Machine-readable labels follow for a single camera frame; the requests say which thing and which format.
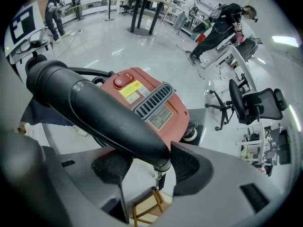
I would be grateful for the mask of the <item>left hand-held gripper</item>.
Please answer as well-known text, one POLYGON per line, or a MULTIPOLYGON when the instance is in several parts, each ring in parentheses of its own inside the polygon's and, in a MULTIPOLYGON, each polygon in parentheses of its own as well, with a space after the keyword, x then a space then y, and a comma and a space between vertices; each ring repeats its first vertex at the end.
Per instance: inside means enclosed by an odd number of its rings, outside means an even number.
POLYGON ((35 1, 13 17, 4 36, 4 52, 11 64, 50 43, 50 36, 35 1))

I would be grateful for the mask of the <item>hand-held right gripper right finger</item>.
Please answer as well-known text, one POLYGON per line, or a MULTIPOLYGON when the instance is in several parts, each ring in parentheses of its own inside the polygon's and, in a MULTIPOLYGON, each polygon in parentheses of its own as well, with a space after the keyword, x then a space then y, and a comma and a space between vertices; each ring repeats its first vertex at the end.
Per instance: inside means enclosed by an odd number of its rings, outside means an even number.
POLYGON ((171 144, 177 183, 156 227, 260 227, 287 197, 247 162, 185 143, 171 144))

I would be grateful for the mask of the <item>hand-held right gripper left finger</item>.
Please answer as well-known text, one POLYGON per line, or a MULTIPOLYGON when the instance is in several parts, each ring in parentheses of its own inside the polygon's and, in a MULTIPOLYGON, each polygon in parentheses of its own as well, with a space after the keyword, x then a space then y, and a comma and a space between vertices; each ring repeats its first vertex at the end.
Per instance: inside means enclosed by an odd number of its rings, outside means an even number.
POLYGON ((58 155, 13 131, 0 134, 0 195, 20 227, 125 227, 122 180, 131 158, 112 148, 58 155))

